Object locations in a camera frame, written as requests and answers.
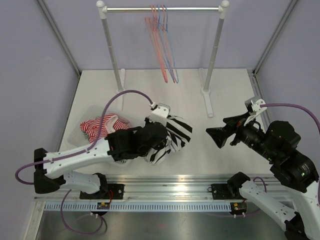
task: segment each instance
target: red and white striped cloth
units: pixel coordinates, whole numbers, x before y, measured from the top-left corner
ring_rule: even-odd
[[[88,135],[90,143],[93,143],[98,135],[101,117],[95,120],[84,121],[80,124],[80,129]],[[119,129],[128,129],[129,126],[118,120],[116,114],[107,114],[103,117],[102,129],[99,139],[106,137],[108,134],[114,133]]]

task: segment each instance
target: black and white striped cloth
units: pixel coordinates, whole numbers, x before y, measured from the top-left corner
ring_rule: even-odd
[[[165,148],[161,150],[151,148],[147,156],[144,157],[145,161],[153,166],[163,162],[167,154],[180,151],[191,140],[192,126],[181,117],[169,115],[166,129],[168,136]]]

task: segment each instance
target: gray wall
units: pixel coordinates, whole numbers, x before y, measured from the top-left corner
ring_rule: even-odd
[[[34,0],[0,1],[1,239],[26,227],[33,186],[15,171],[33,151],[57,148],[77,78]],[[21,174],[33,180],[33,169]]]
[[[258,73],[268,103],[293,103],[320,119],[320,1],[300,1],[272,53]],[[317,127],[306,113],[294,108],[269,108],[273,120],[289,121],[302,140],[298,146],[320,170]]]
[[[96,7],[97,0],[45,0],[81,69],[112,69]],[[104,0],[109,7],[147,7],[151,0]],[[289,0],[229,0],[217,68],[253,68]],[[217,6],[222,0],[162,0],[167,7]],[[107,15],[118,66],[159,68],[145,17],[151,13]],[[217,12],[169,12],[177,68],[207,68],[219,20]]]

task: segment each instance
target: metal rod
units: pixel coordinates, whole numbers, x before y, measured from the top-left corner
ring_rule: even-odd
[[[218,6],[213,7],[167,7],[166,8],[169,12],[217,12],[219,10]],[[151,12],[151,7],[104,7],[103,12]]]
[[[220,36],[221,36],[221,32],[222,32],[222,27],[224,25],[224,21],[225,21],[225,19],[219,18],[218,27],[216,29],[216,34],[215,34],[215,38],[214,38],[214,44],[213,44],[213,48],[212,48],[210,63],[209,63],[209,67],[208,67],[208,72],[206,74],[205,83],[204,83],[204,87],[203,87],[204,91],[209,90],[209,84],[210,84],[210,80],[211,80],[211,76],[212,76],[212,71],[214,70],[214,67],[215,67],[215,61],[216,61],[216,56],[217,56],[217,51],[218,51],[218,46],[219,46],[219,41],[220,41]]]
[[[65,56],[67,57],[68,61],[72,65],[72,67],[75,71],[75,74],[77,75],[78,78],[80,78],[81,70],[80,70],[76,60],[72,56],[71,51],[69,50],[64,38],[62,37],[62,34],[60,33],[60,30],[58,28],[58,25],[56,24],[55,19],[52,16],[45,0],[36,0],[35,2],[37,3],[40,11],[42,12],[45,20],[49,24],[49,26],[50,26],[54,36],[56,37],[56,40],[58,41],[59,45],[61,46]]]
[[[111,37],[110,37],[107,18],[101,19],[101,21],[102,21],[102,25],[103,25],[105,39],[106,39],[106,42],[108,44],[108,49],[109,49],[109,53],[110,53],[112,68],[113,68],[114,75],[115,75],[116,85],[118,87],[118,91],[122,92],[124,89],[122,87],[121,80],[120,80],[119,69],[118,69],[118,65],[117,65],[117,60],[116,60],[114,47],[113,47],[112,42],[111,42]]]
[[[288,4],[288,6],[286,7],[286,9],[281,17],[281,20],[279,21],[278,25],[276,26],[268,44],[266,45],[265,49],[263,50],[263,53],[262,53],[258,63],[256,64],[256,66],[253,70],[254,75],[257,75],[257,73],[261,69],[261,66],[264,64],[267,56],[271,52],[271,49],[275,45],[276,40],[278,39],[280,33],[283,31],[284,26],[286,25],[289,17],[291,16],[291,14],[294,11],[295,7],[297,6],[298,2],[299,2],[299,0],[291,0],[290,3]]]

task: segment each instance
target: folded garment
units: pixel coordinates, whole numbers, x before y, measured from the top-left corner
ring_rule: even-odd
[[[88,138],[90,143],[93,143],[97,138],[101,117],[95,120],[84,121],[80,124],[81,131]],[[103,117],[102,129],[99,139],[106,137],[108,134],[114,133],[119,129],[128,129],[129,126],[118,120],[118,116],[114,113],[107,114]]]
[[[160,150],[151,148],[147,156],[144,157],[144,160],[151,165],[158,165],[163,162],[167,154],[180,151],[191,140],[192,126],[183,118],[169,115],[166,121],[168,136],[166,137],[165,148]]]

